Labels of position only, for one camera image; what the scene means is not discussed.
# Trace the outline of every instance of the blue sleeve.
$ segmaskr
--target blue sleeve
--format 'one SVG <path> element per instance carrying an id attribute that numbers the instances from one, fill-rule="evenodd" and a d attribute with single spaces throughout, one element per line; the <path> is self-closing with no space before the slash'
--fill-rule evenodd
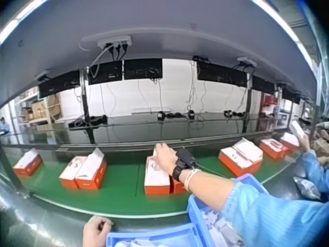
<path id="1" fill-rule="evenodd" d="M 329 220 L 329 204 L 285 200 L 237 183 L 222 213 L 246 246 L 309 246 Z"/>
<path id="2" fill-rule="evenodd" d="M 317 188 L 324 193 L 329 193 L 329 170 L 324 170 L 319 166 L 315 154 L 310 151 L 303 153 L 299 162 L 306 170 L 307 178 L 313 182 Z"/>

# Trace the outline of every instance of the black monitor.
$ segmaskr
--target black monitor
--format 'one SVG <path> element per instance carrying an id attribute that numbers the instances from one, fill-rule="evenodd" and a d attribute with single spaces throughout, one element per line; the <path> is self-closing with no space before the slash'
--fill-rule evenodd
<path id="1" fill-rule="evenodd" d="M 300 95 L 290 92 L 288 89 L 282 89 L 282 98 L 290 100 L 295 104 L 300 103 Z"/>
<path id="2" fill-rule="evenodd" d="M 247 74 L 236 69 L 198 62 L 197 74 L 200 81 L 215 81 L 247 87 Z"/>
<path id="3" fill-rule="evenodd" d="M 96 69 L 97 65 L 89 70 L 92 70 L 93 74 L 95 74 Z M 111 81 L 122 81 L 122 61 L 100 64 L 95 78 L 92 77 L 92 72 L 89 71 L 89 85 Z"/>
<path id="4" fill-rule="evenodd" d="M 161 79 L 162 59 L 132 59 L 124 61 L 124 79 Z"/>
<path id="5" fill-rule="evenodd" d="M 44 98 L 64 90 L 80 86 L 80 73 L 78 70 L 51 78 L 39 85 L 39 98 Z"/>
<path id="6" fill-rule="evenodd" d="M 267 94 L 274 95 L 275 93 L 275 85 L 274 83 L 270 81 L 265 81 L 262 78 L 259 78 L 257 76 L 252 77 L 252 89 L 261 91 Z"/>

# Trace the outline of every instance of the hand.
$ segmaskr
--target hand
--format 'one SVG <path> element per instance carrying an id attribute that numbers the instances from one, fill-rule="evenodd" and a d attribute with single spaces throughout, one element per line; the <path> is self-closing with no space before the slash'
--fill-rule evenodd
<path id="1" fill-rule="evenodd" d="M 83 247 L 105 247 L 106 235 L 111 231 L 112 221 L 99 217 L 92 216 L 83 228 Z"/>
<path id="2" fill-rule="evenodd" d="M 329 140 L 329 134 L 325 130 L 320 131 L 320 136 L 325 140 Z"/>
<path id="3" fill-rule="evenodd" d="M 168 147 L 165 143 L 158 143 L 155 145 L 156 156 L 152 159 L 160 166 L 162 170 L 168 173 L 170 176 L 173 175 L 173 170 L 176 167 L 176 151 Z"/>
<path id="4" fill-rule="evenodd" d="M 297 139 L 302 152 L 308 152 L 310 150 L 308 136 L 304 134 L 302 138 L 300 136 L 297 136 Z"/>

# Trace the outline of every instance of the plastic bag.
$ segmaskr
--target plastic bag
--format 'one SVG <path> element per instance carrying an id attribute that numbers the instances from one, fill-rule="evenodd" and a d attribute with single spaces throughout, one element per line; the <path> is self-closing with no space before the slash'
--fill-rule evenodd
<path id="1" fill-rule="evenodd" d="M 303 196 L 311 200 L 321 200 L 321 192 L 314 183 L 299 177 L 294 177 L 294 181 Z"/>

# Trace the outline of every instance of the green conveyor belt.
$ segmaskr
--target green conveyor belt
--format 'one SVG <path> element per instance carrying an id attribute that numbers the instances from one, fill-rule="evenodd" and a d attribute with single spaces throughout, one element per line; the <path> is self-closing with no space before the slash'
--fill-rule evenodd
<path id="1" fill-rule="evenodd" d="M 12 166 L 20 158 L 18 155 L 7 155 Z M 196 158 L 204 167 L 228 178 L 233 177 L 233 174 L 221 164 L 217 156 L 198 154 Z M 61 185 L 58 176 L 70 158 L 62 161 L 43 158 L 44 162 L 37 171 L 31 177 L 21 178 L 21 180 L 28 189 L 44 199 L 91 212 L 153 215 L 174 213 L 186 209 L 189 193 L 155 198 L 144 195 L 145 160 L 131 157 L 123 164 L 120 154 L 106 154 L 106 159 L 107 170 L 101 188 L 97 191 L 67 190 Z M 274 162 L 264 154 L 262 166 L 254 176 L 262 182 L 288 165 L 288 160 L 286 158 L 281 162 Z"/>

